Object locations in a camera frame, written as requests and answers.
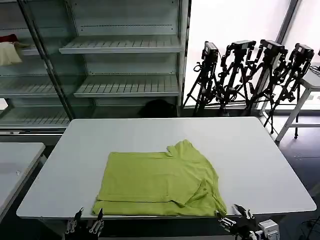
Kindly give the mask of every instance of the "white cloth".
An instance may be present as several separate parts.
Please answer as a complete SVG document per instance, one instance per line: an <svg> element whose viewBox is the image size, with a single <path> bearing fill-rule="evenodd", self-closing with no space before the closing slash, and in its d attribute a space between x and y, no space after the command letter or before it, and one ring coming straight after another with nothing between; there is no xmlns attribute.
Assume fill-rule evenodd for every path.
<svg viewBox="0 0 320 240"><path fill-rule="evenodd" d="M0 66L22 63L17 50L11 42L0 42Z"/></svg>

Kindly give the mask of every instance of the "white table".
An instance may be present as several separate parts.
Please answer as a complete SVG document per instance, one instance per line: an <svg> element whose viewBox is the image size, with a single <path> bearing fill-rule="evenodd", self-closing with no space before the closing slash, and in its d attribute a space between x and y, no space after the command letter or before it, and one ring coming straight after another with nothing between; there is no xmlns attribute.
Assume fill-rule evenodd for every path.
<svg viewBox="0 0 320 240"><path fill-rule="evenodd" d="M319 63L313 63L312 65L319 66ZM290 116L286 120L285 124L281 128L279 134L277 134L275 141L280 142L285 136L289 128L320 128L320 123L302 123L302 122L293 122L296 116L299 114L302 106L305 104L306 100L309 98L310 93L320 92L320 77L313 73L310 69L305 74L303 79L301 79L301 85L305 87L305 90L302 96L296 103L295 108L291 111ZM267 102L263 104L261 113L267 119L268 114L265 109Z"/></svg>
<svg viewBox="0 0 320 240"><path fill-rule="evenodd" d="M314 211L316 205L255 117L73 120L17 210L22 218L84 218L110 152L165 152L188 139L212 163L219 191L253 214Z"/></svg>
<svg viewBox="0 0 320 240"><path fill-rule="evenodd" d="M24 186L45 145L40 142L0 143L0 222Z"/></svg>

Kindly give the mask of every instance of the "shelf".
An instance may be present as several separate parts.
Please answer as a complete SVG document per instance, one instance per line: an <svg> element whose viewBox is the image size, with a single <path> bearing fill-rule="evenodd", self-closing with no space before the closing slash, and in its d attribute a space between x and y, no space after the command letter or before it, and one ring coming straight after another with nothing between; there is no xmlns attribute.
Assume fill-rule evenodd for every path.
<svg viewBox="0 0 320 240"><path fill-rule="evenodd" d="M74 96L77 98L175 97L175 75L91 75Z"/></svg>
<svg viewBox="0 0 320 240"><path fill-rule="evenodd" d="M74 86L63 85L65 94L73 92ZM0 77L0 98L52 98L56 90L48 76Z"/></svg>
<svg viewBox="0 0 320 240"><path fill-rule="evenodd" d="M179 53L176 35L78 36L59 51L61 54Z"/></svg>
<svg viewBox="0 0 320 240"><path fill-rule="evenodd" d="M28 43L30 46L20 48L18 51L21 52L23 56L34 56L39 55L38 49L36 48L36 45L34 43Z"/></svg>
<svg viewBox="0 0 320 240"><path fill-rule="evenodd" d="M59 106L14 107L5 110L0 116L0 128L15 127L49 127L56 125L65 128L69 124L64 109Z"/></svg>
<svg viewBox="0 0 320 240"><path fill-rule="evenodd" d="M17 51L21 53L23 56L37 56L39 55L38 49L31 38L21 39L21 43L29 44L28 47L19 48ZM61 40L58 38L45 38L44 44L46 45L48 54L53 54L58 52L59 47L61 46Z"/></svg>

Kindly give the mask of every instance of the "green shirt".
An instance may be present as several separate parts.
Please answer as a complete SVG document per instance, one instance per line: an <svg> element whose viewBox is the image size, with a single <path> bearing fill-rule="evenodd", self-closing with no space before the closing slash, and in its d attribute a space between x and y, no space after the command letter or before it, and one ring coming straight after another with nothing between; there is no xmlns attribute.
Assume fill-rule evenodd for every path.
<svg viewBox="0 0 320 240"><path fill-rule="evenodd" d="M227 214L218 175L188 140L168 152L111 152L93 206L104 215Z"/></svg>

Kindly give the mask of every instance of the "shelving unit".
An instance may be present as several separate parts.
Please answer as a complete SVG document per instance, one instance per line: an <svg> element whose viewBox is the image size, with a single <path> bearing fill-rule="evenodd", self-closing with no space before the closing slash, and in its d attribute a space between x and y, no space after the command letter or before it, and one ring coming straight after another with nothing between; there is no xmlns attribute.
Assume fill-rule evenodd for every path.
<svg viewBox="0 0 320 240"><path fill-rule="evenodd" d="M30 45L18 49L21 64L0 67L0 98L8 103L0 130L67 126L52 81L76 118L138 117L150 101L179 102L189 0L23 1L46 65L16 1L0 4L10 13L0 15L0 36Z"/></svg>
<svg viewBox="0 0 320 240"><path fill-rule="evenodd" d="M74 93L101 106L181 96L188 0L71 0L77 37L59 49L82 54L88 76Z"/></svg>
<svg viewBox="0 0 320 240"><path fill-rule="evenodd" d="M65 29L59 12L61 2L55 0L29 0L36 9L35 20L41 22L39 31L43 34L45 48L49 55L60 55L59 48L65 43ZM46 70L45 62L33 42L25 18L15 0L0 1L0 36L15 34L18 41L28 47L17 47L22 63L0 66L0 98L5 99L7 108L0 112L2 129L41 129L41 131L65 128L69 118L62 107L56 89ZM68 59L62 64L70 63ZM65 66L56 72L61 76L66 95L75 92L77 77L71 75L73 66Z"/></svg>

